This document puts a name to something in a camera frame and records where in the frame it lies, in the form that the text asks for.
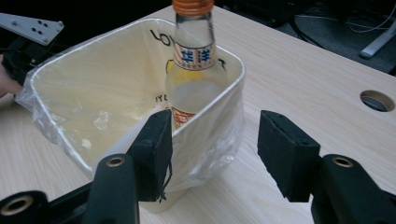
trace dark background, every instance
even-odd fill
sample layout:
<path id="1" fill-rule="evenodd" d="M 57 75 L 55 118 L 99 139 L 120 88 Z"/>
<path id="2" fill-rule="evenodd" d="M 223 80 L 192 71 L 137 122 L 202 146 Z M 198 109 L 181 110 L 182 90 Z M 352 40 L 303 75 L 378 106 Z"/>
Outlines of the dark background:
<path id="1" fill-rule="evenodd" d="M 120 0 L 105 3 L 92 0 L 80 2 L 82 3 L 57 3 L 50 0 L 2 1 L 0 12 L 62 21 L 64 29 L 57 36 L 56 44 L 68 48 L 172 4 L 172 0 L 148 0 L 144 5 Z M 352 31 L 348 22 L 353 19 L 355 23 L 376 26 L 389 15 L 396 0 L 216 0 L 215 4 L 302 39 L 301 34 L 292 28 L 292 19 L 301 32 L 316 41 L 310 43 L 318 43 L 326 50 L 384 73 L 395 74 L 396 38 L 392 38 L 374 57 L 363 59 L 359 56 L 360 51 L 380 36 L 384 29 L 357 33 Z M 391 21 L 381 28 L 390 25 Z M 0 53 L 16 37 L 0 28 Z"/>

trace orange bottle cap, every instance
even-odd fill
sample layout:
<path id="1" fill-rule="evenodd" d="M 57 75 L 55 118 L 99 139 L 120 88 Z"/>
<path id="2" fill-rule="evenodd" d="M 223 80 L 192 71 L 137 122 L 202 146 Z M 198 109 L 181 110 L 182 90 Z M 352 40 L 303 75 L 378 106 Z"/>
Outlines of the orange bottle cap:
<path id="1" fill-rule="evenodd" d="M 214 0 L 172 0 L 174 11 L 182 16 L 202 16 L 212 10 Z"/>

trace floor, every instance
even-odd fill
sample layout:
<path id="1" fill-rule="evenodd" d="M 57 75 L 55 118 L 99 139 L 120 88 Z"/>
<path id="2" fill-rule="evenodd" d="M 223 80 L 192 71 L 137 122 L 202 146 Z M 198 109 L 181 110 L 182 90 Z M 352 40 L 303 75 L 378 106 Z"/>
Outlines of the floor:
<path id="1" fill-rule="evenodd" d="M 390 27 L 392 21 L 395 20 L 390 15 L 396 15 L 394 13 L 396 5 L 390 7 L 389 12 L 381 11 L 381 13 L 356 9 L 347 18 L 342 18 L 323 2 L 314 1 L 313 4 L 309 4 L 292 17 L 294 26 L 292 26 L 292 21 L 273 25 L 273 19 L 260 14 L 260 11 L 254 8 L 227 6 L 224 8 L 300 38 L 302 41 L 310 42 L 350 60 L 395 76 L 396 37 L 371 58 L 362 58 L 360 52 Z"/>

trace wooden table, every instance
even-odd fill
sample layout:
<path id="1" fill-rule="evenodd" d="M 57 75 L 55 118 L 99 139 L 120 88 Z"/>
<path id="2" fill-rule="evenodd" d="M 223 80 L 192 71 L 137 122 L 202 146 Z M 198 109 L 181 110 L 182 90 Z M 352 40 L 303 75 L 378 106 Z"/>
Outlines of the wooden table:
<path id="1" fill-rule="evenodd" d="M 148 16 L 174 21 L 171 7 Z M 283 114 L 330 153 L 358 161 L 378 186 L 396 193 L 396 110 L 375 111 L 361 93 L 396 101 L 396 78 L 215 7 L 220 46 L 245 63 L 247 126 L 235 161 L 217 178 L 190 190 L 141 223 L 312 223 L 310 203 L 289 203 L 257 155 L 261 110 Z M 90 180 L 35 127 L 29 111 L 0 100 L 0 199 L 38 189 L 49 200 Z"/>

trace clear plastic bag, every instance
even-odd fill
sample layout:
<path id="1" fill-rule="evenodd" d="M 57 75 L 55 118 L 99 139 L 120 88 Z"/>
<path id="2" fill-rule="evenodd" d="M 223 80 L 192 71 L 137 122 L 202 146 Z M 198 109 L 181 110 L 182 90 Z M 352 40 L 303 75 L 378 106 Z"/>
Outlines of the clear plastic bag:
<path id="1" fill-rule="evenodd" d="M 90 178 L 105 155 L 126 152 L 145 120 L 167 107 L 166 65 L 174 24 L 136 21 L 55 55 L 30 71 L 16 101 L 40 132 Z M 232 162 L 244 128 L 245 66 L 219 47 L 229 88 L 173 132 L 166 191 L 204 184 Z"/>

